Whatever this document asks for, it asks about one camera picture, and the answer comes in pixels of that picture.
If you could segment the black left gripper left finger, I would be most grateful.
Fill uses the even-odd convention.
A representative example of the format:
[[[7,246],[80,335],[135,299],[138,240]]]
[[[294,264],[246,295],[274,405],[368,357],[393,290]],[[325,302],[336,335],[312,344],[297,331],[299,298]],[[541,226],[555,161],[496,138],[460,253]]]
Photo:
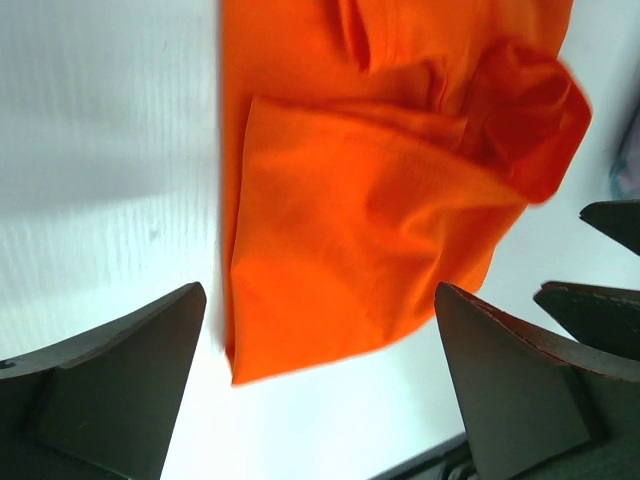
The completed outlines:
[[[2,361],[2,478],[160,478],[205,308],[187,284]]]

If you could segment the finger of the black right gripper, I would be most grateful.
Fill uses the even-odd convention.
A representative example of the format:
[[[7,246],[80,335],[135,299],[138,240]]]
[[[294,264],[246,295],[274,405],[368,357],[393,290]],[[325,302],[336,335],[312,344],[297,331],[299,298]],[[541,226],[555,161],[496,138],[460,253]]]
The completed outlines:
[[[638,200],[595,202],[584,207],[579,218],[635,255],[640,254]]]
[[[550,281],[534,301],[578,342],[639,359],[637,290]]]

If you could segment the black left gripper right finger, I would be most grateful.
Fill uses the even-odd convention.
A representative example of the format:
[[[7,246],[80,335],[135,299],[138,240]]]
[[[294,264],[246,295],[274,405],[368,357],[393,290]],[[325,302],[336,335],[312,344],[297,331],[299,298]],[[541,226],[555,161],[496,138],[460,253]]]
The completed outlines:
[[[639,359],[514,317],[451,284],[435,311],[483,479],[635,479]]]

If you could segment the orange t-shirt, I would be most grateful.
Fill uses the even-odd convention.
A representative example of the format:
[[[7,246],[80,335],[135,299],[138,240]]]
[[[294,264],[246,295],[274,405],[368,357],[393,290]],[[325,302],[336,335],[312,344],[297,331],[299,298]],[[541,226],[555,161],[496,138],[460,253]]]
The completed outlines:
[[[225,352],[234,384],[385,347],[476,291],[591,111],[569,1],[221,5]]]

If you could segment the blue plastic basket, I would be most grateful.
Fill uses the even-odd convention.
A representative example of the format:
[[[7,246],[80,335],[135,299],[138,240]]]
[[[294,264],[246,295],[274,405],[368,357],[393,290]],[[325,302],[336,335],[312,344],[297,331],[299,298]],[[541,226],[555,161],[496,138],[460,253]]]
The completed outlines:
[[[610,170],[610,192],[616,200],[639,199],[639,144],[639,107],[636,107]]]

